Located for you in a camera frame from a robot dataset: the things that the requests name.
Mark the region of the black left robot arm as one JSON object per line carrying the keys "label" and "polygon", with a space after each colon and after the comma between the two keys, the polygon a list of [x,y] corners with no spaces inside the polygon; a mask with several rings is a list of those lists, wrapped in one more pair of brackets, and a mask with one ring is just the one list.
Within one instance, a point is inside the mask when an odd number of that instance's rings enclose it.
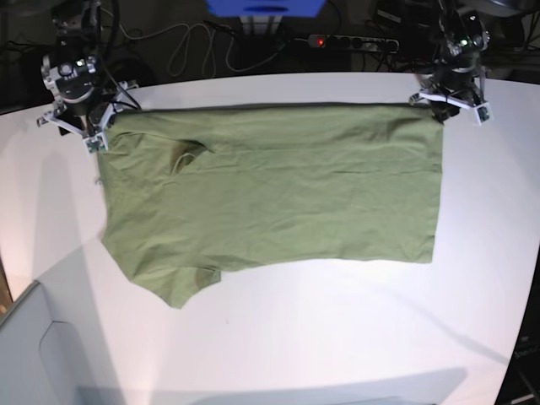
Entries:
{"label": "black left robot arm", "polygon": [[466,111],[482,126],[493,118],[485,99],[486,72],[481,63],[489,33],[476,11],[461,10],[455,1],[439,1],[438,7],[438,58],[433,72],[409,97],[409,104],[429,106],[440,123]]}

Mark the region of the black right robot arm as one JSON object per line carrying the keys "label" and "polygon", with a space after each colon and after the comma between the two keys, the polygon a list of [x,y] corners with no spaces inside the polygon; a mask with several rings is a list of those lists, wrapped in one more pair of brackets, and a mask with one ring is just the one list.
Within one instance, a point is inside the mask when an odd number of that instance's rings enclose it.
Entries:
{"label": "black right robot arm", "polygon": [[91,154],[109,148],[105,131],[116,114],[141,109],[130,94],[138,83],[116,80],[108,66],[121,28],[120,3],[113,1],[111,7],[107,39],[102,34],[101,1],[65,1],[54,7],[57,41],[40,67],[53,101],[51,109],[37,118],[37,125],[51,123],[63,134],[79,135]]}

